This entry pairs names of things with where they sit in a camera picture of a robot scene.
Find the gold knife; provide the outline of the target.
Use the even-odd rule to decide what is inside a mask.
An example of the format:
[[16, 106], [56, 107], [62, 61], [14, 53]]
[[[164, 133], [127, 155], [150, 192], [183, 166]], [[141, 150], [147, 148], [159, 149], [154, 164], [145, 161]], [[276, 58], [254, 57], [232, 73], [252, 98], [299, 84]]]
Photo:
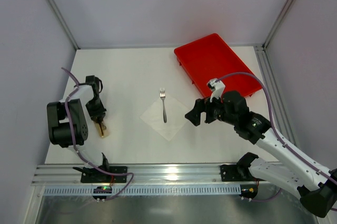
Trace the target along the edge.
[[101, 138], [107, 137], [110, 133], [109, 130], [105, 124], [105, 122], [102, 120], [101, 122], [95, 123], [96, 130], [98, 132], [98, 135]]

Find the white paper napkin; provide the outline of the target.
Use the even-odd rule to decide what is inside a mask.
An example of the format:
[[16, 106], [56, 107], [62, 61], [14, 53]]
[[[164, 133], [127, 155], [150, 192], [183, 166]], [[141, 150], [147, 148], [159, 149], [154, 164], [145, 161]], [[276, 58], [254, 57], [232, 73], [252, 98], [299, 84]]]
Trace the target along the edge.
[[184, 115], [188, 112], [188, 108], [169, 94], [166, 94], [164, 103], [167, 122], [164, 122], [162, 100], [160, 98], [140, 115], [140, 119], [165, 140], [171, 141], [185, 125], [186, 119]]

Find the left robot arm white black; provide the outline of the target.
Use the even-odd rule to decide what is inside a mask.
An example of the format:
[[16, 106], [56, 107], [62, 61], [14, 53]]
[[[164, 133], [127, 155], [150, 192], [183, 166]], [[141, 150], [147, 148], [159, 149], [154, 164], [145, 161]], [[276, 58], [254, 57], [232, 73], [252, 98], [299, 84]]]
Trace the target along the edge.
[[66, 98], [46, 107], [51, 144], [73, 152], [84, 164], [79, 171], [87, 177], [107, 176], [109, 172], [106, 156], [90, 140], [90, 122], [99, 137], [108, 135], [104, 122], [106, 108], [100, 98], [102, 90], [103, 83], [98, 77], [86, 76], [85, 82], [75, 82], [74, 89]]

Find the silver fork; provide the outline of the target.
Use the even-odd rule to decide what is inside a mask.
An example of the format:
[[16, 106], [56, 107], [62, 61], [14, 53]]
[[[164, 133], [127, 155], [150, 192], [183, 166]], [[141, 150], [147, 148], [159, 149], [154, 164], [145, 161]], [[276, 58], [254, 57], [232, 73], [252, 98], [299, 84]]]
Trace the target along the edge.
[[167, 123], [167, 115], [166, 115], [166, 108], [165, 108], [165, 89], [164, 88], [160, 88], [160, 99], [162, 101], [162, 107], [163, 107], [163, 121], [164, 123]]

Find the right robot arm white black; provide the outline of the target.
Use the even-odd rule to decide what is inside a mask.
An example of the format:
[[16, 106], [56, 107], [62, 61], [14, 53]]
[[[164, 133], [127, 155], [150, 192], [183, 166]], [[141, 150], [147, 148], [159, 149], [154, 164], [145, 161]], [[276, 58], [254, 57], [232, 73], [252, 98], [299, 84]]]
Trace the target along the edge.
[[246, 100], [237, 91], [225, 92], [221, 98], [203, 98], [195, 101], [185, 118], [194, 126], [216, 120], [228, 123], [243, 139], [264, 149], [283, 164], [280, 168], [251, 152], [236, 164], [244, 179], [268, 181], [294, 195], [302, 206], [317, 217], [324, 218], [336, 203], [336, 170], [318, 164], [297, 149], [260, 114], [249, 110]]

